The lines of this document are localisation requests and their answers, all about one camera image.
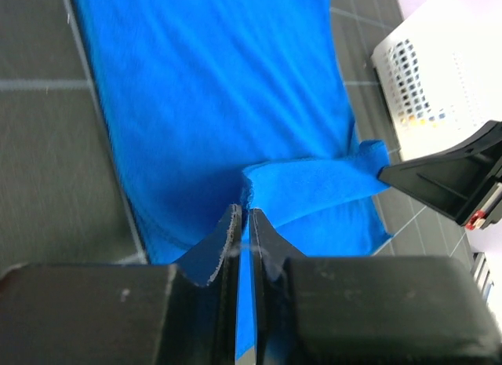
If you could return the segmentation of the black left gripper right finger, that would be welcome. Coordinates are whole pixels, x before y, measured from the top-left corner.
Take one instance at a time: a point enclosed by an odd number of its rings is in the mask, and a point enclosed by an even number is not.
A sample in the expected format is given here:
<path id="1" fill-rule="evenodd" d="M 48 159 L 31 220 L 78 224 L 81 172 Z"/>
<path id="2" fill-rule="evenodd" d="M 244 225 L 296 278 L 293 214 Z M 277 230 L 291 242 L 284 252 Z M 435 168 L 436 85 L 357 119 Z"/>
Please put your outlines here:
<path id="1" fill-rule="evenodd" d="M 308 257 L 249 213 L 258 364 L 498 364 L 501 336 L 451 257 Z"/>

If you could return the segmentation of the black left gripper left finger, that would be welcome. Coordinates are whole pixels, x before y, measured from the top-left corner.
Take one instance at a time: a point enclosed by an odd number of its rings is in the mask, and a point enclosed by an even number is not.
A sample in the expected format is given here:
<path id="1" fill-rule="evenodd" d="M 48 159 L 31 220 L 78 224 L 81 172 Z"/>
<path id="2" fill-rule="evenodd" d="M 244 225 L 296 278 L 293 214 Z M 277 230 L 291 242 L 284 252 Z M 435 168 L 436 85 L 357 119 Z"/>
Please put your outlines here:
<path id="1" fill-rule="evenodd" d="M 232 364 L 242 210 L 169 265 L 22 265 L 1 278 L 4 364 Z"/>

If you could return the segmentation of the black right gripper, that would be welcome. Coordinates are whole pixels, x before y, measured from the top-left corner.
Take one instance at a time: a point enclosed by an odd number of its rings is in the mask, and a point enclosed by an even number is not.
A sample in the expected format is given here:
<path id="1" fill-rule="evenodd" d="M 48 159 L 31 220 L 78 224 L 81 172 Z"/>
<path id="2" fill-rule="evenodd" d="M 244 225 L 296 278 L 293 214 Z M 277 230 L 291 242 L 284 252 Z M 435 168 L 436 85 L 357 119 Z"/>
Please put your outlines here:
<path id="1" fill-rule="evenodd" d="M 501 123 L 445 151 L 386 166 L 378 178 L 469 231 L 501 219 Z"/>

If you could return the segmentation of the blue towel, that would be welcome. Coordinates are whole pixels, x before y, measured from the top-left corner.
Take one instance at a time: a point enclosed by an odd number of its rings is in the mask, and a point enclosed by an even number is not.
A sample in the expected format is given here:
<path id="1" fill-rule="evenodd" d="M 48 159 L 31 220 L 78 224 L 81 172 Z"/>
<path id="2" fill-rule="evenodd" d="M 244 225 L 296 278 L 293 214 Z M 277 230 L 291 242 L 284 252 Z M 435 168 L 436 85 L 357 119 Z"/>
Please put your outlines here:
<path id="1" fill-rule="evenodd" d="M 111 149 L 155 264 L 238 204 L 310 256 L 388 240 L 389 163 L 360 141 L 330 0 L 74 0 Z"/>

